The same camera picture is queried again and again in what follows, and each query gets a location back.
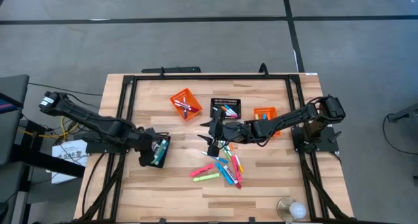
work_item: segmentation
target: orange plastic basket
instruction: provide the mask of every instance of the orange plastic basket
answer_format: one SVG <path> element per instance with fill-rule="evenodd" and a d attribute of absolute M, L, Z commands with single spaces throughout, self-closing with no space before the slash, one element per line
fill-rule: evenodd
<path fill-rule="evenodd" d="M 264 107 L 264 108 L 254 108 L 254 118 L 255 115 L 258 115 L 259 120 L 263 119 L 263 114 L 267 115 L 267 119 L 271 120 L 277 117 L 277 112 L 275 107 Z M 280 131 L 274 133 L 273 136 L 280 136 Z"/>
<path fill-rule="evenodd" d="M 176 106 L 174 104 L 174 100 L 183 102 L 183 98 L 185 97 L 185 103 L 192 106 L 193 108 L 197 109 L 197 112 L 191 112 L 187 111 L 187 118 L 184 118 L 184 109 Z M 176 108 L 179 115 L 182 117 L 183 120 L 190 120 L 191 118 L 195 117 L 197 114 L 199 114 L 202 111 L 202 106 L 199 104 L 199 102 L 196 100 L 195 96 L 191 93 L 190 89 L 183 89 L 181 92 L 177 93 L 176 95 L 170 97 L 170 101 L 172 105 Z"/>

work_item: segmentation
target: concrete floor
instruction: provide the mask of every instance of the concrete floor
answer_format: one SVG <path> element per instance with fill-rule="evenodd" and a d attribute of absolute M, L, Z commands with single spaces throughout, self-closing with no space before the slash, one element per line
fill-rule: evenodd
<path fill-rule="evenodd" d="M 418 0 L 290 0 L 294 16 L 418 14 Z M 0 20 L 285 16 L 283 0 L 4 0 Z M 417 20 L 295 22 L 306 72 L 318 72 L 324 94 L 340 98 L 347 118 L 335 128 L 354 214 L 370 221 L 413 223 L 418 159 L 384 141 L 386 114 L 418 102 Z M 106 75 L 144 68 L 200 66 L 204 72 L 295 72 L 287 22 L 192 24 L 0 25 L 0 76 L 100 93 Z M 46 89 L 30 86 L 24 114 L 39 113 Z M 99 104 L 100 97 L 80 96 Z M 408 121 L 387 126 L 394 145 L 418 152 Z M 43 150 L 50 151 L 49 143 Z M 35 171 L 35 180 L 49 175 Z M 33 187 L 31 221 L 69 221 L 80 180 Z"/>

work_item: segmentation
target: pink marker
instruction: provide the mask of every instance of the pink marker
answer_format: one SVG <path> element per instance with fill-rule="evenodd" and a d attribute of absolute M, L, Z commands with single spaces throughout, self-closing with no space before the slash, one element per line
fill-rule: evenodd
<path fill-rule="evenodd" d="M 194 170 L 193 172 L 190 173 L 190 176 L 191 177 L 197 176 L 197 175 L 201 174 L 202 172 L 210 170 L 212 168 L 215 168 L 215 164 L 210 164 L 206 167 L 200 168 L 198 170 Z"/>
<path fill-rule="evenodd" d="M 241 175 L 240 175 L 240 171 L 239 171 L 239 168 L 238 168 L 238 162 L 236 161 L 236 157 L 232 156 L 231 159 L 233 160 L 233 167 L 234 167 L 234 170 L 235 170 L 236 179 L 238 180 L 238 182 L 242 182 L 242 178 L 241 178 Z"/>

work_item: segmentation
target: black basket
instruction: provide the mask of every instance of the black basket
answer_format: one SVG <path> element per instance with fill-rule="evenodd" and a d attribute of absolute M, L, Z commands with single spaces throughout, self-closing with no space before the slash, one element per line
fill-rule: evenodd
<path fill-rule="evenodd" d="M 228 105 L 236 114 L 238 118 L 226 117 L 228 119 L 241 118 L 241 99 L 210 99 L 210 117 L 214 117 L 214 106 L 220 108 L 223 105 Z"/>
<path fill-rule="evenodd" d="M 157 135 L 157 139 L 158 140 L 166 140 L 169 144 L 167 145 L 167 148 L 165 149 L 164 154 L 163 154 L 161 160 L 159 161 L 158 165 L 155 165 L 155 164 L 151 164 L 150 163 L 148 166 L 155 167 L 155 168 L 163 168 L 164 167 L 164 162 L 165 162 L 165 157 L 167 156 L 167 152 L 168 152 L 168 150 L 170 148 L 171 136 L 168 136 L 168 135 Z"/>

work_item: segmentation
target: wooden table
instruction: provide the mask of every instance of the wooden table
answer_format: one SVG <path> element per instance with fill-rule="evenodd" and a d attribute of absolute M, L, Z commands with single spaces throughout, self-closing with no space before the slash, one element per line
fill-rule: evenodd
<path fill-rule="evenodd" d="M 123 74 L 108 75 L 99 111 L 101 115 L 116 115 L 122 78 Z M 300 79 L 305 101 L 322 95 L 317 75 L 300 74 Z M 170 96 L 184 88 L 189 88 L 204 108 L 200 116 L 187 123 L 169 101 Z M 283 80 L 139 81 L 133 123 L 154 127 L 157 132 L 168 131 L 172 141 L 164 169 L 141 167 L 138 153 L 127 154 L 117 222 L 159 221 L 160 217 L 167 221 L 247 221 L 251 216 L 257 221 L 281 221 L 276 212 L 281 198 L 293 197 L 306 204 L 299 157 L 293 150 L 289 129 L 283 130 L 281 136 L 273 138 L 264 148 L 256 144 L 234 144 L 233 152 L 238 154 L 244 166 L 242 189 L 227 185 L 223 178 L 192 181 L 189 177 L 192 170 L 214 162 L 201 154 L 207 145 L 197 136 L 208 135 L 208 128 L 199 124 L 210 121 L 210 99 L 213 97 L 241 99 L 243 120 L 252 120 L 256 107 L 275 106 L 278 115 L 290 111 Z M 84 189 L 98 157 L 92 155 L 88 159 L 74 218 L 81 216 Z M 325 190 L 343 212 L 352 216 L 340 163 L 329 153 L 318 153 L 317 157 Z M 102 189 L 106 162 L 107 155 L 93 175 L 86 207 Z M 320 216 L 317 193 L 312 189 L 317 216 Z M 112 194 L 111 191 L 108 196 L 105 217 L 110 215 Z"/>

